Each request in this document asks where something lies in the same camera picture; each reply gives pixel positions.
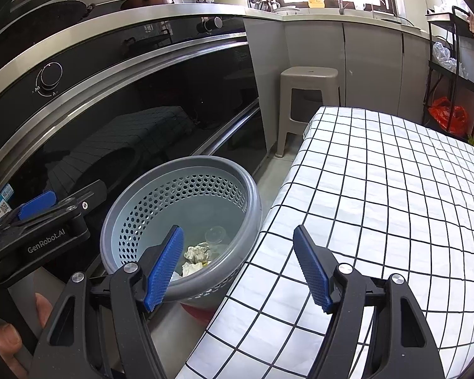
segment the plastic stool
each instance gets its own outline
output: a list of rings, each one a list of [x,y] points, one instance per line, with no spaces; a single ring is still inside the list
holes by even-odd
[[[282,158],[286,134],[302,135],[307,123],[292,120],[292,90],[319,90],[323,106],[340,106],[339,72],[333,68],[292,67],[281,73],[281,103],[276,157]]]

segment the trash can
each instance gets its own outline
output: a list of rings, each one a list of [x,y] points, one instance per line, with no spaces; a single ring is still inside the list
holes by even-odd
[[[256,183],[240,165],[209,156],[176,159],[142,175],[114,202],[100,235],[102,262],[114,273],[137,261],[146,248],[162,243],[172,225],[185,233],[183,253],[215,239],[218,257],[172,280],[164,300],[216,309],[253,249],[261,211]],[[179,274],[185,262],[183,255]]]

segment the black knob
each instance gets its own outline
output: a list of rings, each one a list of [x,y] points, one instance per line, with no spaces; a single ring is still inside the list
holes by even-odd
[[[197,31],[199,33],[208,33],[213,30],[218,30],[223,27],[223,20],[221,17],[210,18],[209,20],[204,20],[197,25]]]
[[[63,69],[58,63],[49,63],[40,72],[39,84],[46,91],[53,90],[62,78]]]

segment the screw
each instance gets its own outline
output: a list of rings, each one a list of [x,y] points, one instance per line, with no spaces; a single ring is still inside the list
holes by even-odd
[[[84,274],[82,272],[76,272],[72,275],[72,282],[79,283],[84,279]]]
[[[392,275],[392,281],[395,282],[397,285],[402,285],[404,283],[404,277],[402,275],[399,275],[398,273],[394,273]]]
[[[340,273],[344,273],[345,275],[349,275],[353,272],[353,267],[350,264],[340,264],[338,269]]]
[[[124,267],[123,270],[126,273],[133,273],[139,268],[139,265],[137,265],[135,262],[129,262],[127,263]]]

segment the white checkered tablecloth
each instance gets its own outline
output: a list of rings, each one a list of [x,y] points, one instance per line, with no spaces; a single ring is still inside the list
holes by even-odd
[[[405,276],[446,377],[462,372],[474,356],[474,147],[401,118],[322,107],[178,378],[307,376],[330,316],[293,253],[299,224],[363,275]],[[365,308],[351,378],[362,375],[372,313]]]

